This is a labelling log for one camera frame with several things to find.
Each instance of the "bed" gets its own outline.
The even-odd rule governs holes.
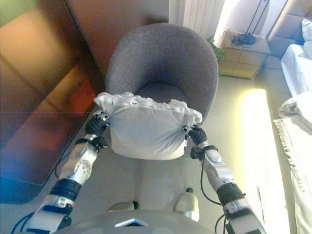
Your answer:
[[[302,45],[290,45],[281,59],[284,77],[291,95],[294,97],[312,90],[312,60],[301,57]]]
[[[278,109],[281,119],[274,120],[283,148],[280,166],[287,170],[283,183],[291,232],[312,234],[312,59],[303,53],[304,19],[312,20],[312,0],[288,0],[267,39],[292,95]]]
[[[290,164],[299,234],[312,233],[312,91],[285,101],[275,120]]]
[[[312,90],[312,59],[303,55],[304,19],[312,21],[312,0],[288,0],[268,36],[271,56],[281,59],[292,96]]]

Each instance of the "robot forearm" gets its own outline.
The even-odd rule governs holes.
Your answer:
[[[108,118],[108,115],[98,112],[87,123],[87,135],[76,142],[69,159],[62,167],[59,180],[27,223],[26,231],[53,233],[71,224],[68,215],[73,209],[76,197],[91,175],[92,165],[99,150],[107,147],[101,135],[108,125]]]
[[[265,229],[254,214],[245,195],[239,189],[231,170],[224,164],[217,148],[207,142],[202,129],[187,131],[197,148],[191,157],[200,160],[209,183],[217,193],[224,214],[229,221],[229,234],[265,234]]]

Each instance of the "nightstand drawer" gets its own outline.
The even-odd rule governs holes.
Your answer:
[[[243,51],[238,59],[238,62],[260,66],[266,57],[267,55],[263,53]]]
[[[242,51],[231,49],[231,48],[226,48],[225,53],[227,55],[227,57],[224,59],[225,61],[236,62],[238,60],[240,54],[242,53]]]
[[[233,69],[233,74],[244,76],[244,77],[254,77],[259,66],[237,63]]]
[[[234,62],[227,62],[222,60],[219,64],[219,70],[224,73],[232,73],[233,68],[235,67]]]

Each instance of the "bedside table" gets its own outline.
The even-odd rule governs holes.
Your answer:
[[[222,36],[221,48],[227,58],[221,60],[219,70],[225,75],[254,78],[265,59],[270,54],[269,45],[264,36],[254,35],[253,45],[232,45],[232,39],[238,32],[225,31]]]

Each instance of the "headboard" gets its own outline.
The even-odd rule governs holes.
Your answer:
[[[291,44],[304,43],[303,18],[312,19],[312,0],[288,0],[268,36],[272,56],[281,58]]]

